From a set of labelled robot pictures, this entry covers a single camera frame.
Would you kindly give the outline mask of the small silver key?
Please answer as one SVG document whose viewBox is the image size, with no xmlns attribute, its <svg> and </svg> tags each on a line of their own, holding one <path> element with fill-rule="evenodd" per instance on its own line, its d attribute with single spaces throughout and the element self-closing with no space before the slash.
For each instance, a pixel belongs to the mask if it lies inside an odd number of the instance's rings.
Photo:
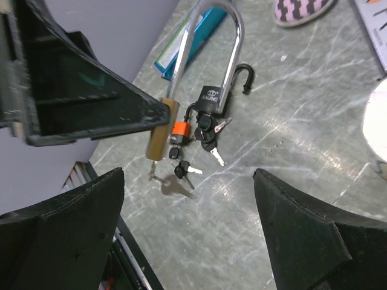
<svg viewBox="0 0 387 290">
<path fill-rule="evenodd" d="M 165 186 L 170 186 L 171 183 L 168 180 L 163 179 L 155 174 L 156 166 L 157 166 L 157 162 L 153 161 L 151 164 L 151 169 L 150 169 L 149 175 L 148 175 L 149 181 L 155 180 L 155 181 L 161 182 Z"/>
</svg>

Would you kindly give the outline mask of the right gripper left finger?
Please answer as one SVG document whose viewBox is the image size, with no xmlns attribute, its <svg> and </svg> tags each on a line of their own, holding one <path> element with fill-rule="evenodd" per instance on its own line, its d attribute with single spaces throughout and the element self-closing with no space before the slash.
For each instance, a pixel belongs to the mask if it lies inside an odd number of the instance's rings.
<svg viewBox="0 0 387 290">
<path fill-rule="evenodd" d="M 124 200 L 124 173 L 1 215 L 1 289 L 98 289 Z"/>
</svg>

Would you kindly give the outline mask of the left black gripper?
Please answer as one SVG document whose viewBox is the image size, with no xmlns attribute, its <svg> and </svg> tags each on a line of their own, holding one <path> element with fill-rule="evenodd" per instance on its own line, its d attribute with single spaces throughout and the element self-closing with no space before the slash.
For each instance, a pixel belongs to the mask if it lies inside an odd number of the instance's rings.
<svg viewBox="0 0 387 290">
<path fill-rule="evenodd" d="M 28 145 L 62 145 L 149 131 L 169 108 L 65 31 L 44 1 L 1 1 L 1 127 Z"/>
</svg>

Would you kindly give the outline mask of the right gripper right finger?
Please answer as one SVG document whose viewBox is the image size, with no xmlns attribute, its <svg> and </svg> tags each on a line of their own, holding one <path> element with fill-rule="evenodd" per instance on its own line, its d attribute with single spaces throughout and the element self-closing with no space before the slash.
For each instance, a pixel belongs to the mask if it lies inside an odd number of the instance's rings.
<svg viewBox="0 0 387 290">
<path fill-rule="evenodd" d="M 264 169 L 253 179 L 278 289 L 386 289 L 386 222 L 337 208 Z"/>
</svg>

